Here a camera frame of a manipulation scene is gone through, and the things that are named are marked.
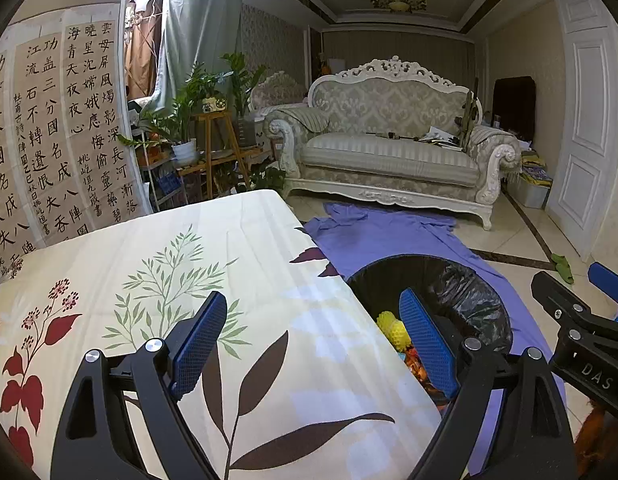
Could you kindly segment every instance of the silver screw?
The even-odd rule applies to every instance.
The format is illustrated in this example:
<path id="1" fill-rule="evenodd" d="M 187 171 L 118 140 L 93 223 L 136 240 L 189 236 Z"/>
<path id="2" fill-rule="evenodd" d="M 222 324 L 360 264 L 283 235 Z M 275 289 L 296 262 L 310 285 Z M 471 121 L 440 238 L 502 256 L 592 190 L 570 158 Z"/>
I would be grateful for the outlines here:
<path id="1" fill-rule="evenodd" d="M 468 350 L 480 350 L 482 346 L 483 344 L 480 343 L 480 341 L 478 341 L 478 339 L 476 339 L 475 337 L 468 337 L 467 339 L 465 339 L 465 347 Z"/>
<path id="2" fill-rule="evenodd" d="M 157 352 L 160 348 L 163 347 L 163 342 L 160 339 L 149 339 L 145 344 L 144 348 L 148 352 Z"/>
<path id="3" fill-rule="evenodd" d="M 87 363 L 93 363 L 100 359 L 100 352 L 97 350 L 89 350 L 86 354 L 84 354 L 84 360 Z"/>
<path id="4" fill-rule="evenodd" d="M 543 353 L 540 350 L 538 350 L 538 348 L 535 348 L 533 346 L 527 350 L 527 355 L 531 357 L 532 359 L 535 359 L 536 361 L 538 361 L 539 359 L 542 359 L 543 357 Z"/>

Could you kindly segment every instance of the green slipper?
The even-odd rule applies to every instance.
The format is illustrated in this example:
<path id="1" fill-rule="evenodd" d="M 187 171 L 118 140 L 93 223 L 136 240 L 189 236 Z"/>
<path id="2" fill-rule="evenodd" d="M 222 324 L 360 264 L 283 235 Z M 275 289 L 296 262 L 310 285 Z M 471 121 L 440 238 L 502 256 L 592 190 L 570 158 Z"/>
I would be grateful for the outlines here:
<path id="1" fill-rule="evenodd" d="M 569 285 L 573 284 L 574 276 L 572 275 L 572 269 L 569 266 L 567 258 L 552 253 L 551 260 L 556 264 L 556 272 L 560 274 L 560 277 L 564 280 L 564 282 Z"/>

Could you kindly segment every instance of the white door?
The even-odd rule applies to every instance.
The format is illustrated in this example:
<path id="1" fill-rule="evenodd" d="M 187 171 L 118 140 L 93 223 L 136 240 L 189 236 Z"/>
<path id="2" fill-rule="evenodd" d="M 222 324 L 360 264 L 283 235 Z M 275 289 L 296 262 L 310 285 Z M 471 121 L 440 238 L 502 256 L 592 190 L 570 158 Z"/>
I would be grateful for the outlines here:
<path id="1" fill-rule="evenodd" d="M 547 213 L 583 260 L 618 171 L 618 56 L 600 0 L 558 0 L 566 68 L 563 142 Z"/>

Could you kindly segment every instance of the red leaf print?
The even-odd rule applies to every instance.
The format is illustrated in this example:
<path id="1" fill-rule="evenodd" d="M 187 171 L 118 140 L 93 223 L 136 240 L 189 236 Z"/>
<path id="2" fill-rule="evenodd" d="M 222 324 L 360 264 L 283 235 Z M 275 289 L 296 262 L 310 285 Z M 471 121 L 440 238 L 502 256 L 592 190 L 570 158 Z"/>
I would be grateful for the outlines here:
<path id="1" fill-rule="evenodd" d="M 29 419 L 34 428 L 36 428 L 36 434 L 38 433 L 38 426 L 40 426 L 40 412 L 44 407 L 44 397 L 42 396 L 42 383 L 37 375 L 30 376 L 24 386 L 22 386 L 22 393 L 20 393 L 20 403 L 22 408 L 28 411 Z"/>
<path id="2" fill-rule="evenodd" d="M 324 278 L 325 276 L 339 276 L 336 267 L 334 267 L 332 264 L 327 264 L 327 266 L 324 267 L 323 272 L 318 274 L 318 278 Z"/>
<path id="3" fill-rule="evenodd" d="M 31 449 L 31 442 L 28 437 L 28 433 L 22 426 L 9 428 L 9 440 L 16 448 L 22 461 L 29 467 L 33 466 L 33 450 Z"/>
<path id="4" fill-rule="evenodd" d="M 82 314 L 72 314 L 71 316 L 56 317 L 49 323 L 49 328 L 46 329 L 44 343 L 49 346 L 55 345 L 60 339 L 67 335 L 73 326 L 73 322 L 81 315 Z"/>
<path id="5" fill-rule="evenodd" d="M 7 362 L 4 363 L 4 368 L 2 369 L 2 373 L 4 371 L 9 372 L 10 376 L 14 375 L 23 375 L 24 371 L 22 368 L 22 356 L 18 353 L 18 348 L 13 347 L 13 355 L 7 359 Z"/>
<path id="6" fill-rule="evenodd" d="M 2 392 L 0 401 L 0 413 L 9 413 L 14 406 L 20 402 L 20 385 L 16 381 L 9 381 Z"/>
<path id="7" fill-rule="evenodd" d="M 300 264 L 302 262 L 310 262 L 312 260 L 326 260 L 327 256 L 323 254 L 323 252 L 318 247 L 309 247 L 304 250 L 300 255 L 295 259 L 291 260 L 290 264 Z"/>

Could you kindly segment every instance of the wooden stool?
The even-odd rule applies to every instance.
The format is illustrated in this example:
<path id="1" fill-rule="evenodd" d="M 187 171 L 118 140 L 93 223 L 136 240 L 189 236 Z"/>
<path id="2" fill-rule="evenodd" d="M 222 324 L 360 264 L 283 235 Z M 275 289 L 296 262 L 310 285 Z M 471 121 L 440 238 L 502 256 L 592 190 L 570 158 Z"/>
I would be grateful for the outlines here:
<path id="1" fill-rule="evenodd" d="M 247 190 L 251 189 L 251 183 L 249 182 L 249 173 L 247 173 L 247 166 L 244 164 L 244 155 L 238 146 L 238 140 L 235 137 L 233 131 L 233 124 L 231 124 L 231 112 L 229 110 L 222 110 L 221 112 L 211 112 L 208 114 L 196 114 L 194 116 L 195 121 L 198 123 L 205 123 L 205 163 L 197 166 L 191 166 L 180 171 L 180 176 L 184 176 L 194 171 L 204 169 L 207 172 L 207 198 L 211 200 L 214 197 L 214 190 L 211 178 L 211 169 L 218 164 L 229 162 L 230 160 L 237 160 L 240 172 L 244 177 L 244 184 L 247 186 Z M 232 156 L 225 156 L 217 160 L 211 160 L 211 121 L 215 119 L 224 119 L 227 126 L 227 133 L 229 136 L 229 143 L 231 145 Z"/>

